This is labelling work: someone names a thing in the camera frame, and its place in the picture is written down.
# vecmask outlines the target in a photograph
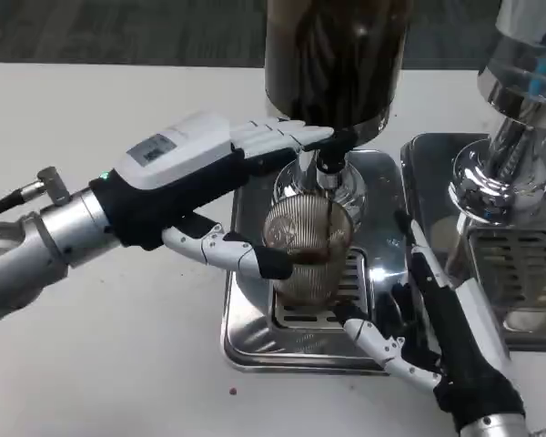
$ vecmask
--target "robotic hand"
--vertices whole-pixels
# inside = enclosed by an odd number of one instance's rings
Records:
[[[408,244],[409,282],[401,287],[419,292],[440,354],[425,360],[434,352],[423,351],[419,357],[405,348],[403,336],[385,338],[358,307],[340,303],[334,312],[345,332],[386,372],[432,392],[461,436],[528,437],[510,355],[479,282],[471,278],[453,287],[419,224],[404,213],[397,222]]]
[[[333,129],[271,118],[231,128],[212,113],[189,117],[128,150],[117,166],[69,195],[54,168],[0,200],[0,214],[47,193],[53,205],[0,223],[0,319],[118,244],[170,249],[205,264],[286,279],[287,255],[254,246],[194,212],[285,167],[302,150],[331,147]]]

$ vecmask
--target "white countertop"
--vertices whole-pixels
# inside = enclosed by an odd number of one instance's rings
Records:
[[[475,78],[403,72],[371,146],[398,162],[422,132],[485,130]],[[80,189],[195,110],[241,122],[266,107],[262,70],[0,65],[0,196],[48,165]],[[231,199],[204,212],[228,225]],[[453,435],[431,396],[393,378],[233,370],[219,348],[224,289],[223,272],[166,249],[71,271],[0,323],[0,437]],[[513,358],[529,424],[544,427],[546,354]]]

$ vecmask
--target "drip tray grate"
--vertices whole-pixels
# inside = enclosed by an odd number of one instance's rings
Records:
[[[475,229],[470,248],[504,329],[546,334],[546,232]]]
[[[368,287],[366,281],[366,259],[359,249],[351,249],[346,261],[336,300],[350,300],[368,314]],[[308,307],[283,305],[276,293],[271,292],[272,319],[280,328],[292,330],[337,330],[341,326],[333,312],[323,310],[312,313]]]

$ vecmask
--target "floor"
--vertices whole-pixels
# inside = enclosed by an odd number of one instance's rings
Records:
[[[0,62],[261,67],[266,3],[0,0]],[[405,67],[478,68],[499,3],[415,0]]]

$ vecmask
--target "stainless steel drip tray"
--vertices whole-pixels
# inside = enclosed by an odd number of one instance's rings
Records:
[[[389,293],[405,269],[404,241],[392,218],[396,209],[404,208],[399,170],[377,151],[351,152],[349,161],[369,192],[339,296],[355,301],[379,327],[396,329],[399,313],[391,310]],[[237,192],[235,231],[261,241],[274,181],[275,176],[256,178]],[[283,306],[265,280],[228,275],[221,334],[225,355],[241,370],[381,373],[330,312],[311,314]]]

